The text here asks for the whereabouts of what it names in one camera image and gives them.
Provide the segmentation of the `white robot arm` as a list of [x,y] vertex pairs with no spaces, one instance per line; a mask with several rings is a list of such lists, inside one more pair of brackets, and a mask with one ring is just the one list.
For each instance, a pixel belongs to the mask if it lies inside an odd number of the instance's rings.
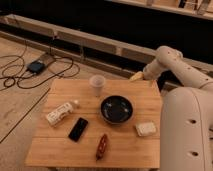
[[182,85],[163,98],[160,171],[213,171],[213,78],[183,60],[180,51],[161,46],[143,69],[145,80],[171,71]]

